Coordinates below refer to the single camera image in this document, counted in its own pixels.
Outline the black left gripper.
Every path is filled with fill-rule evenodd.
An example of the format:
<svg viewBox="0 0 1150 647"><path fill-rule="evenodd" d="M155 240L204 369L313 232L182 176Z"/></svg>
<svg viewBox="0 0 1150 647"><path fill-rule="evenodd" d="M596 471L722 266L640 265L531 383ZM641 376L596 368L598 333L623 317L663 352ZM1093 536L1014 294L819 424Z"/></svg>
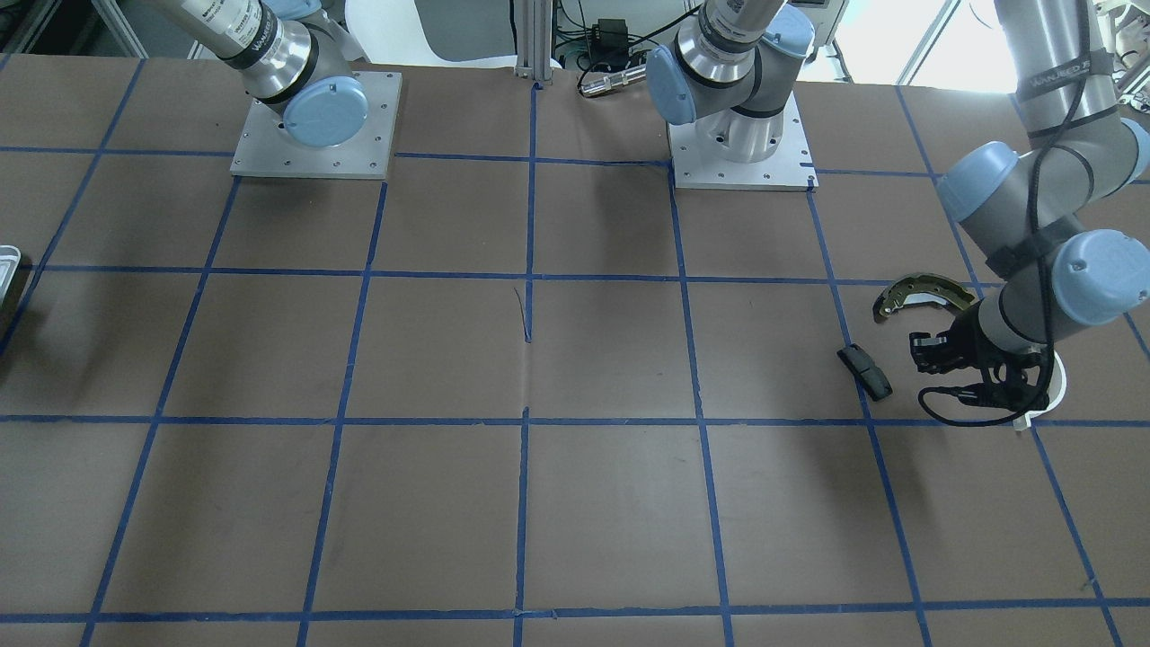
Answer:
<svg viewBox="0 0 1150 647"><path fill-rule="evenodd" d="M1023 367L999 351L980 328L977 310L961 311L944 334L908 333L908 355L919 373L977 369L986 384L1023 382Z"/></svg>

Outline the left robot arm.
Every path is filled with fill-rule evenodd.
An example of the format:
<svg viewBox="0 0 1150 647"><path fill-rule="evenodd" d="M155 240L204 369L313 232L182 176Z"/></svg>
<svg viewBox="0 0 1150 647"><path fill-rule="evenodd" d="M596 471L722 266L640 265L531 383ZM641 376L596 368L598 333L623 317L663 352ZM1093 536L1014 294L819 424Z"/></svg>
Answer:
<svg viewBox="0 0 1150 647"><path fill-rule="evenodd" d="M1118 115L1112 62L1088 1L998 1L1032 151L969 152L937 182L960 225L1003 282L941 334L912 334L923 373L1046 368L1048 346L1133 310L1147 291L1147 247L1088 232L1080 209L1147 171L1147 129ZM721 151L767 143L802 60L808 16L785 1L706 1L672 44L646 57L646 83L669 124L713 121Z"/></svg>

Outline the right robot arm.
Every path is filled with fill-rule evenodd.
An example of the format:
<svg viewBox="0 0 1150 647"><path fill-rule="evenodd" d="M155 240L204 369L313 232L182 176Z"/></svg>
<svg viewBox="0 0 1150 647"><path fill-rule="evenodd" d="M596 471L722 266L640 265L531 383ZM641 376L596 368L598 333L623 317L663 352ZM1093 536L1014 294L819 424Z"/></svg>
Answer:
<svg viewBox="0 0 1150 647"><path fill-rule="evenodd" d="M329 1L153 1L243 88L279 115L296 143L348 143L368 120L368 97L350 62L362 48L328 14Z"/></svg>

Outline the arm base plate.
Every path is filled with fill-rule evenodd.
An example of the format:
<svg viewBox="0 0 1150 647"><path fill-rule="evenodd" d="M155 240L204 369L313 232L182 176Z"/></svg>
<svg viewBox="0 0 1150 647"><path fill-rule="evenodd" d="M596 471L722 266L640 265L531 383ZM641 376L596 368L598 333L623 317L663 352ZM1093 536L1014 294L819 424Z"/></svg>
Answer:
<svg viewBox="0 0 1150 647"><path fill-rule="evenodd" d="M800 107L757 120L716 113L668 129L675 187L688 190L806 191L818 187Z"/></svg>
<svg viewBox="0 0 1150 647"><path fill-rule="evenodd" d="M283 113L251 103L230 172L259 179L384 182L402 93L398 71L322 79Z"/></svg>

